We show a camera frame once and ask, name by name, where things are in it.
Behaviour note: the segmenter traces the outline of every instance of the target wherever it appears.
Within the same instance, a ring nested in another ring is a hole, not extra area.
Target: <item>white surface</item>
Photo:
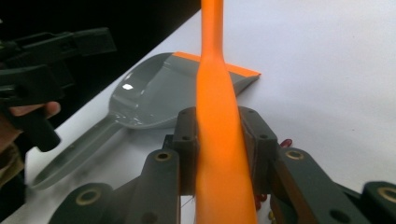
[[[367,181],[396,183],[394,1],[226,0],[224,14],[226,61],[263,73],[238,98],[240,105],[257,110],[279,140],[292,138],[335,182],[357,191]],[[178,50],[199,54],[200,41],[198,13],[146,58]],[[117,82],[57,130],[63,141],[56,149],[29,152],[28,183],[106,114]],[[146,156],[172,131],[121,130],[66,179],[32,192],[29,222],[48,222],[84,183],[116,188],[139,175]],[[182,223],[193,223],[193,203],[187,206]]]

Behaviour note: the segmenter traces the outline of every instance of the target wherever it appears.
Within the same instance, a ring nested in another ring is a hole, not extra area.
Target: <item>tabletop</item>
[[[139,63],[163,52],[199,55],[200,29],[198,12]],[[238,104],[258,111],[279,140],[293,139],[334,182],[358,192],[368,181],[396,183],[394,1],[225,0],[224,57],[262,73]],[[123,76],[57,129],[59,146],[29,151],[27,184],[106,115]],[[172,132],[121,129],[57,184],[28,190],[29,223],[48,222],[65,196],[83,184],[117,188],[137,177],[147,155]],[[193,200],[183,197],[182,203],[182,223],[193,223]],[[259,220],[264,222],[263,214]]]

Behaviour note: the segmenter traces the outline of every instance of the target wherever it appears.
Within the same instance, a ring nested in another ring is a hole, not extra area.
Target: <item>orange brush handle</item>
[[[256,223],[237,102],[222,55],[222,9],[222,0],[202,1],[203,45],[196,103],[200,143],[196,221]]]

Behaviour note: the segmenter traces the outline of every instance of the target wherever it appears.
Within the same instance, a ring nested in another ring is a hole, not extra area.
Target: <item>dark floor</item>
[[[0,0],[0,39],[40,32],[60,33],[108,27],[117,52],[66,61],[75,80],[60,99],[62,111],[50,119],[54,127],[62,124],[100,90],[122,75],[150,50],[176,30],[200,8],[199,0]],[[17,140],[22,153],[32,145],[24,136]],[[6,200],[3,188],[0,201]],[[18,197],[7,200],[15,202]]]

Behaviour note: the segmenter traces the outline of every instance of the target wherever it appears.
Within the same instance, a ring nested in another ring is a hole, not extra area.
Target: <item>sleeve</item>
[[[10,145],[0,154],[0,188],[23,170],[23,162],[17,146]]]

